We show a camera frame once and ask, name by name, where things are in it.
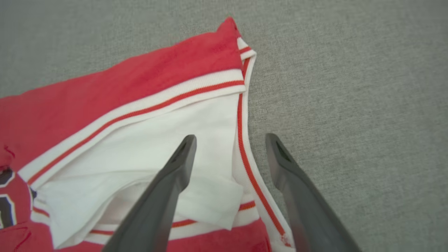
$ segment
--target red fabric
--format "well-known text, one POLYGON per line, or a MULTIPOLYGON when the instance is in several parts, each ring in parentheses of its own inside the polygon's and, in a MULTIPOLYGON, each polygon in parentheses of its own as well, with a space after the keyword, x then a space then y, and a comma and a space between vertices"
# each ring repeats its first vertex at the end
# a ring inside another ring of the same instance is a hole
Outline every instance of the red fabric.
POLYGON ((238 36, 235 22, 228 18, 215 33, 0 99, 0 144, 10 151, 0 151, 0 166, 18 171, 113 109, 204 74, 241 68, 238 36))
POLYGON ((234 227, 231 231, 218 230, 204 235, 172 240, 167 252, 270 252, 271 244, 266 226, 261 219, 253 223, 234 227))
MULTIPOLYGON (((4 173, 0 174, 0 197, 5 200, 5 195, 9 197, 9 201, 11 201, 14 205, 14 212, 17 224, 26 222, 30 219, 30 204, 31 204, 31 192, 29 190, 28 185, 23 181, 17 174, 13 174, 11 170, 4 169, 4 173)), ((1 218, 9 217, 9 208, 2 209, 0 205, 1 218)))
MULTIPOLYGON (((0 230, 4 252, 100 252, 103 245, 82 242, 76 246, 53 250, 50 230, 44 224, 24 222, 0 230)), ((266 227, 261 219, 231 231, 218 230, 189 238, 171 240, 167 252, 271 252, 266 227)))

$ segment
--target white trim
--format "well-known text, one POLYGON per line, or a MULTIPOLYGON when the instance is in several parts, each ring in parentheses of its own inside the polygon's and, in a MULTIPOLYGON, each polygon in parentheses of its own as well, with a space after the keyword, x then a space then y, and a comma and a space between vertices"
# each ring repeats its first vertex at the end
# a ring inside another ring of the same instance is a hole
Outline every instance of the white trim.
POLYGON ((48 218, 46 215, 43 215, 41 213, 32 211, 31 212, 31 220, 37 223, 42 223, 47 226, 50 226, 50 218, 48 218))
POLYGON ((110 237, 111 237, 110 235, 89 233, 84 240, 96 244, 106 244, 110 239, 110 237))
POLYGON ((16 173, 15 172, 13 172, 13 171, 11 171, 12 173, 13 173, 13 175, 6 181, 6 183, 5 184, 2 184, 2 185, 0 185, 0 188, 4 188, 4 187, 7 187, 8 186, 8 184, 11 182, 11 181, 13 181, 14 180, 14 178, 16 177, 16 173))
MULTIPOLYGON (((95 132, 98 128, 106 124, 108 121, 113 120, 114 118, 117 118, 122 115, 126 115, 133 111, 138 111, 141 109, 146 109, 153 107, 157 104, 163 103, 173 97, 176 97, 180 94, 184 94, 202 87, 209 87, 214 86, 217 84, 230 82, 230 81, 241 81, 243 80, 241 70, 240 69, 232 69, 232 70, 225 70, 220 71, 212 74, 206 74, 204 76, 200 76, 191 80, 188 80, 186 82, 177 84, 176 86, 173 86, 171 88, 168 88, 164 91, 161 91, 157 94, 154 94, 152 96, 148 96, 142 99, 139 99, 135 102, 131 102, 129 104, 123 105, 113 111, 108 112, 107 114, 101 116, 85 128, 81 129, 79 132, 73 134, 72 136, 68 137, 67 139, 63 140, 59 144, 55 145, 48 151, 46 151, 44 154, 40 155, 33 161, 31 161, 29 164, 25 165, 20 171, 18 172, 19 175, 25 180, 28 181, 34 174, 38 173, 43 167, 45 167, 47 164, 52 162, 54 159, 56 159, 58 156, 62 155, 65 151, 70 149, 72 146, 76 145, 83 139, 87 138, 89 135, 91 135, 93 132, 95 132)), ((149 112, 147 114, 130 117, 125 120, 119 121, 107 129, 103 130, 101 133, 99 133, 97 136, 95 136, 93 139, 91 139, 88 143, 84 144, 82 147, 75 150, 73 153, 69 154, 67 157, 65 157, 63 160, 58 162, 58 164, 54 165, 50 170, 48 170, 46 173, 41 175, 33 184, 31 184, 31 187, 33 189, 37 189, 40 186, 42 186, 51 176, 53 176, 60 168, 68 164, 71 160, 73 160, 75 157, 79 156, 81 153, 92 147, 95 143, 99 142, 102 138, 104 138, 106 135, 108 135, 110 132, 112 132, 114 129, 117 129, 118 127, 146 120, 151 117, 167 113, 169 111, 172 111, 174 109, 178 109, 182 106, 186 106, 188 104, 191 104, 193 102, 198 102, 201 100, 213 98, 216 96, 223 96, 227 94, 232 93, 238 93, 243 92, 245 90, 245 87, 243 85, 241 86, 232 86, 227 88, 221 88, 219 90, 210 91, 206 93, 202 93, 199 95, 194 95, 189 98, 180 100, 178 102, 175 102, 174 104, 171 104, 167 107, 164 107, 162 109, 158 109, 153 112, 149 112)))
POLYGON ((244 42, 242 37, 237 38, 238 50, 248 47, 249 45, 244 42))
POLYGON ((245 60, 245 59, 254 57, 256 54, 257 54, 257 53, 256 53, 254 50, 252 50, 252 49, 249 50, 249 51, 247 51, 247 52, 243 52, 242 54, 240 54, 240 56, 241 56, 241 60, 243 61, 243 60, 245 60))
POLYGON ((14 204, 14 201, 12 201, 12 199, 7 194, 0 194, 0 198, 6 198, 6 200, 11 205, 11 209, 10 209, 10 211, 11 211, 11 218, 13 219, 13 225, 16 225, 17 224, 16 205, 14 204))
POLYGON ((46 204, 45 199, 42 199, 42 194, 38 194, 37 195, 37 197, 34 200, 34 206, 36 208, 44 210, 45 212, 48 213, 48 211, 47 211, 47 204, 46 204))
POLYGON ((175 222, 182 222, 182 221, 186 221, 186 220, 188 220, 187 217, 178 215, 178 214, 176 214, 176 213, 174 213, 174 217, 172 218, 172 222, 173 222, 173 223, 175 223, 175 222))
POLYGON ((30 187, 28 187, 28 192, 30 193, 30 210, 33 210, 33 192, 31 191, 32 189, 30 187))
MULTIPOLYGON (((289 227, 286 219, 284 218, 283 214, 281 213, 279 207, 277 206, 277 204, 274 201, 274 198, 272 197, 272 195, 270 194, 268 188, 266 187, 266 184, 263 181, 263 178, 261 177, 260 171, 258 170, 257 164, 255 162, 254 156, 252 154, 252 150, 250 148, 250 143, 249 143, 249 134, 248 134, 248 95, 249 95, 249 83, 250 83, 250 77, 252 75, 252 70, 254 67, 254 63, 255 63, 255 58, 256 55, 252 56, 252 58, 248 59, 249 60, 249 65, 247 67, 247 71, 246 71, 246 78, 244 80, 245 85, 246 85, 246 91, 243 92, 242 94, 242 108, 241 108, 241 133, 242 133, 242 140, 243 140, 243 146, 244 146, 244 150, 246 152, 246 156, 247 159, 249 161, 249 165, 250 168, 252 170, 252 174, 255 177, 255 180, 257 181, 257 184, 259 185, 264 197, 266 198, 266 200, 268 201, 272 211, 274 212, 275 216, 277 217, 279 223, 281 224, 281 226, 283 227, 283 229, 285 230, 285 237, 280 237, 280 239, 283 241, 287 241, 289 244, 291 244, 294 247, 294 240, 293 240, 293 236, 292 236, 292 231, 291 228, 289 227)), ((263 215, 267 216, 267 218, 269 218, 270 223, 266 222, 266 220, 263 220, 265 222, 265 225, 268 228, 268 233, 271 230, 275 230, 278 233, 278 230, 276 229, 276 227, 273 225, 273 222, 271 221, 271 217, 268 215, 266 209, 264 208, 261 200, 259 199, 258 195, 256 198, 256 202, 258 203, 259 206, 263 207, 263 215)))
MULTIPOLYGON (((258 220, 259 218, 260 216, 258 214, 256 207, 239 211, 235 217, 235 220, 233 221, 233 227, 246 226, 258 220)), ((100 231, 115 231, 117 228, 118 225, 98 224, 95 225, 93 229, 100 231)), ((208 223, 196 222, 190 225, 172 228, 168 240, 176 240, 181 238, 193 237, 197 235, 203 235, 217 230, 225 230, 225 229, 208 223)), ((110 235, 89 233, 84 240, 98 244, 105 244, 109 240, 109 238, 110 235)))
POLYGON ((244 205, 246 203, 252 202, 254 200, 255 199, 254 199, 254 196, 252 194, 250 194, 250 193, 244 194, 243 197, 241 198, 241 205, 244 205))
POLYGON ((273 241, 271 242, 271 248, 273 252, 296 252, 297 250, 295 248, 287 247, 283 244, 276 244, 273 241))

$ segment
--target folded fabric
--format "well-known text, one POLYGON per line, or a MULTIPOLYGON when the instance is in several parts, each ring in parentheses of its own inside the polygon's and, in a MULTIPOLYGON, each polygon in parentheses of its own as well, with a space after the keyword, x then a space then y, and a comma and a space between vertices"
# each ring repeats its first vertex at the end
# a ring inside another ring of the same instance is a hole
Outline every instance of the folded fabric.
POLYGON ((0 144, 8 146, 0 166, 37 191, 31 220, 50 226, 54 248, 105 244, 185 135, 195 134, 191 181, 175 217, 185 220, 174 222, 170 242, 233 232, 245 216, 244 194, 253 197, 270 246, 289 251, 291 230, 250 152, 255 55, 229 18, 216 33, 0 99, 0 121, 8 122, 0 125, 0 144))

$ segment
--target gray fabric surface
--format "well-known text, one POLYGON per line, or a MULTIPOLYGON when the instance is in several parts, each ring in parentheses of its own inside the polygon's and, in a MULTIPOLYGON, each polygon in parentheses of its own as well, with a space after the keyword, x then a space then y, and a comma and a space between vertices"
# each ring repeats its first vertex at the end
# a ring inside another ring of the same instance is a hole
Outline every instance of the gray fabric surface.
POLYGON ((103 70, 233 16, 258 52, 251 146, 277 133, 365 251, 448 249, 445 0, 0 3, 0 97, 103 70))

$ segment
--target red thread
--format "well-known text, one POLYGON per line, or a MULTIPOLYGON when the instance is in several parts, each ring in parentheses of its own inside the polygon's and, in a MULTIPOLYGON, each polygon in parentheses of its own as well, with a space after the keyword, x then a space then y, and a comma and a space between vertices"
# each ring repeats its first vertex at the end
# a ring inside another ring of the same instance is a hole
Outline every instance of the red thread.
POLYGON ((4 150, 6 150, 7 152, 9 152, 9 153, 13 156, 13 158, 16 158, 16 154, 14 154, 12 151, 10 151, 10 150, 8 149, 8 146, 7 146, 7 145, 3 146, 3 148, 4 148, 4 150))
POLYGON ((19 251, 19 247, 26 242, 26 240, 31 236, 31 232, 26 230, 26 237, 15 247, 14 251, 19 251))

